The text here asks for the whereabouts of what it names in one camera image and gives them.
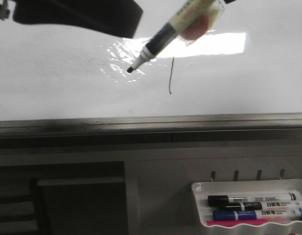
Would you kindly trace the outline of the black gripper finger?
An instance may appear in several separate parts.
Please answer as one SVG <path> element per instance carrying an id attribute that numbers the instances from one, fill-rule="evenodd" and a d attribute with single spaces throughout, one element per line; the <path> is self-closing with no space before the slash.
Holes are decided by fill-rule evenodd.
<path id="1" fill-rule="evenodd" d="M 13 20 L 71 25 L 133 38 L 142 14 L 134 0 L 17 0 Z"/>
<path id="2" fill-rule="evenodd" d="M 234 1 L 236 1 L 236 0 L 224 0 L 225 4 L 230 4 L 230 3 L 234 2 Z"/>

